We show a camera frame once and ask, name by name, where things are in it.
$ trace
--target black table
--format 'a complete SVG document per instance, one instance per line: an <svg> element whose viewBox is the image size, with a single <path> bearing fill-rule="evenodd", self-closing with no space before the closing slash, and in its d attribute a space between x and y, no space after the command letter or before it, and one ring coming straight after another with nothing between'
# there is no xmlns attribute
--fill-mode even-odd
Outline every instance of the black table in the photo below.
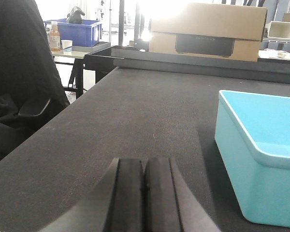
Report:
<svg viewBox="0 0 290 232"><path fill-rule="evenodd" d="M290 232L242 216L214 140L221 89L290 96L290 84L116 68L0 162L0 231L37 231L114 157L175 157L223 232Z"/></svg>

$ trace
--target white plastic bin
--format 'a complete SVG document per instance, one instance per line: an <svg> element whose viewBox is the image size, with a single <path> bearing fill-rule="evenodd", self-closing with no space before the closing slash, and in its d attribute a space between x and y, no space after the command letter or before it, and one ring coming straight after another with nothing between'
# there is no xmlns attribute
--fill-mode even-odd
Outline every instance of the white plastic bin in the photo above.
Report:
<svg viewBox="0 0 290 232"><path fill-rule="evenodd" d="M267 37L271 39L290 40L290 22L271 21Z"/></svg>

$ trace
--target floor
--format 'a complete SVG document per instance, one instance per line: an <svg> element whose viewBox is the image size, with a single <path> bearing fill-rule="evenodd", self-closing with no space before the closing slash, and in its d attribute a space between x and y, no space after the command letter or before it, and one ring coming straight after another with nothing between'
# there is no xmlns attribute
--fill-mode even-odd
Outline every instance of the floor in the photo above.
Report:
<svg viewBox="0 0 290 232"><path fill-rule="evenodd" d="M65 57L56 57L55 61L73 63L74 59L73 58L65 58ZM65 87L68 86L71 71L72 71L72 66L64 65L64 64L56 64L56 67L58 69L62 85ZM86 90L93 87L96 83L95 71L84 70L84 78L83 79L84 79L84 89L85 89L84 92L85 92ZM74 92L66 91L66 95L67 95L70 103L73 103L76 100L76 95Z"/></svg>

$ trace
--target dark clothing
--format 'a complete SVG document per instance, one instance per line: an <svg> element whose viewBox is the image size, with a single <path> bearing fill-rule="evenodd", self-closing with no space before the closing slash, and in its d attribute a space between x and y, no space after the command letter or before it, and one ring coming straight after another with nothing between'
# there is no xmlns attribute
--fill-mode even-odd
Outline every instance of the dark clothing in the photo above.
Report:
<svg viewBox="0 0 290 232"><path fill-rule="evenodd" d="M23 104L51 99L38 125L19 118ZM0 159L69 105L34 0L0 0Z"/></svg>

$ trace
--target shelf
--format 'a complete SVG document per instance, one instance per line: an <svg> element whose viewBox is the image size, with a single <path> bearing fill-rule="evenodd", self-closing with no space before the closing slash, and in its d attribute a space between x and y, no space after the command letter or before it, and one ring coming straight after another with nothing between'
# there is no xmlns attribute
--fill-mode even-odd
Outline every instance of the shelf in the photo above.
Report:
<svg viewBox="0 0 290 232"><path fill-rule="evenodd" d="M290 40L270 39L270 38L263 38L263 42L278 43L278 44L290 44Z"/></svg>

